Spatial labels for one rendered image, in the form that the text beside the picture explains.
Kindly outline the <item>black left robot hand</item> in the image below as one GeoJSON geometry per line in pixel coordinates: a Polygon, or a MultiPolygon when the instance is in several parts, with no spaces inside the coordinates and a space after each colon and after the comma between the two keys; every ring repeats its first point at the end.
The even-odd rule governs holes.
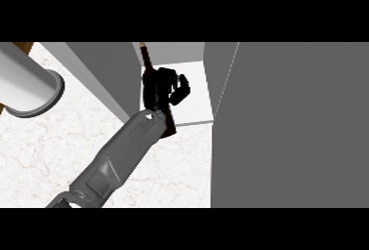
{"type": "Polygon", "coordinates": [[[151,110],[179,105],[191,94],[190,80],[175,69],[162,67],[144,77],[144,102],[151,110]]]}

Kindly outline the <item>dark wine bottle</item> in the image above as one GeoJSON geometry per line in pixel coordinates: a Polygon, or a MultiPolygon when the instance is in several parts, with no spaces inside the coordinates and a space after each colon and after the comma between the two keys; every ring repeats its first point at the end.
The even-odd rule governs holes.
{"type": "MultiPolygon", "coordinates": [[[[153,65],[153,61],[151,61],[150,49],[148,49],[145,42],[141,43],[141,52],[142,52],[142,58],[144,58],[144,63],[145,63],[145,73],[144,73],[144,77],[145,77],[147,74],[153,70],[156,70],[154,65],[153,65]]],[[[167,106],[166,109],[154,110],[154,112],[162,114],[162,118],[166,121],[166,131],[164,131],[162,137],[167,138],[176,134],[176,126],[175,126],[170,105],[167,106]]]]}

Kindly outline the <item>grey cabinet with white shelf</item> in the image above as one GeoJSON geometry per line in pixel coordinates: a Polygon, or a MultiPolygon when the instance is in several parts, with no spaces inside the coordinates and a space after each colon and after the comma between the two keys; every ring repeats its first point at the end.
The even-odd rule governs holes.
{"type": "MultiPolygon", "coordinates": [[[[145,64],[138,42],[42,42],[95,97],[123,122],[145,107],[145,64]]],[[[204,67],[206,43],[148,42],[156,68],[167,67],[190,80],[191,94],[172,108],[178,126],[215,121],[204,67]]]]}

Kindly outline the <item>dark grey cabinet door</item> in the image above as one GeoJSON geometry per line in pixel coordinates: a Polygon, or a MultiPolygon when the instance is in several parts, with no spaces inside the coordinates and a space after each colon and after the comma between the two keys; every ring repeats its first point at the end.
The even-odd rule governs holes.
{"type": "Polygon", "coordinates": [[[369,43],[240,45],[212,205],[369,207],[369,43]]]}

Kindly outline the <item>white cylinder with grey rim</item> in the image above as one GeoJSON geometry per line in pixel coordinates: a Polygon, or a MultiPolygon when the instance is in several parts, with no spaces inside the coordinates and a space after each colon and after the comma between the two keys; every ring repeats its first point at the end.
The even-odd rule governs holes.
{"type": "Polygon", "coordinates": [[[66,91],[60,73],[45,69],[12,42],[0,42],[0,103],[20,118],[54,108],[66,91]]]}

